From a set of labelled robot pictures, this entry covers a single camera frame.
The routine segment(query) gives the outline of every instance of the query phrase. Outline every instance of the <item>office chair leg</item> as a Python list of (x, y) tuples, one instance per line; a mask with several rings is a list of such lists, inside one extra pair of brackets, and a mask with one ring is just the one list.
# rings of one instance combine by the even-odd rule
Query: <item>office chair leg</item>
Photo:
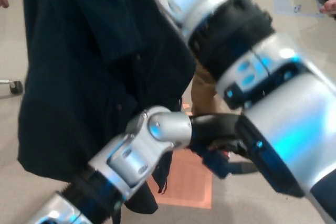
[(22, 94), (23, 93), (23, 85), (20, 81), (11, 81), (11, 80), (0, 80), (1, 84), (8, 84), (10, 92), (12, 94)]

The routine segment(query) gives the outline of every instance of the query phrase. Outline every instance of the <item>chair caster wheel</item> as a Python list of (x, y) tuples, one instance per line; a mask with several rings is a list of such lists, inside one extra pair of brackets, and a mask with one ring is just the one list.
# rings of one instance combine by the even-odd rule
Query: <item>chair caster wheel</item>
[(20, 81), (13, 81), (13, 83), (14, 83), (14, 85), (15, 85), (15, 87), (11, 87), (11, 86), (9, 86), (9, 88), (10, 88), (10, 92), (12, 93), (12, 94), (22, 94), (23, 93), (23, 85), (22, 85), (22, 82), (20, 82)]

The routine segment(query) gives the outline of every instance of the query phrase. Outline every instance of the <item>person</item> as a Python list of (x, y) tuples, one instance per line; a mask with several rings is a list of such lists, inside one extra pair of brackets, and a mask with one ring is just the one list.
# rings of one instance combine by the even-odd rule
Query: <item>person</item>
[(321, 13), (327, 15), (336, 15), (336, 0), (328, 0), (320, 9)]
[[(26, 171), (70, 182), (144, 109), (181, 110), (196, 62), (154, 0), (23, 4), (28, 71), (18, 161)], [(152, 174), (159, 192), (171, 161), (166, 153)], [(147, 183), (125, 205), (140, 214), (157, 210)]]
[(199, 63), (191, 86), (191, 100), (193, 115), (228, 112), (221, 107), (222, 98), (217, 95), (214, 79)]

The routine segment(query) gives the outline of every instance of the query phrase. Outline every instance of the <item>coat sleeve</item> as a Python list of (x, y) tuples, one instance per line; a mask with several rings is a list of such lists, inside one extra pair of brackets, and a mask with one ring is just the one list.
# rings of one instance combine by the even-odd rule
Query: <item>coat sleeve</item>
[(139, 51), (143, 46), (129, 0), (75, 0), (99, 45), (104, 61)]

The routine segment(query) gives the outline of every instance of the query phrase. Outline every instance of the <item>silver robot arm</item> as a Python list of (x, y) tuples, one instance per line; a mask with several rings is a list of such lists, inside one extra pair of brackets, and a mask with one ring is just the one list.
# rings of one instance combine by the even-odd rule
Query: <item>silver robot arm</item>
[[(155, 1), (212, 74), (224, 101), (243, 108), (235, 133), (274, 190), (307, 197), (327, 224), (335, 224), (335, 85), (250, 0)], [(183, 113), (162, 107), (143, 112), (25, 223), (103, 223), (163, 153), (187, 147), (194, 131)]]
[(25, 224), (103, 224), (149, 178), (165, 152), (187, 147), (191, 137), (186, 114), (159, 106), (144, 111)]
[(250, 0), (156, 0), (217, 82), (236, 133), (275, 191), (336, 223), (336, 88)]

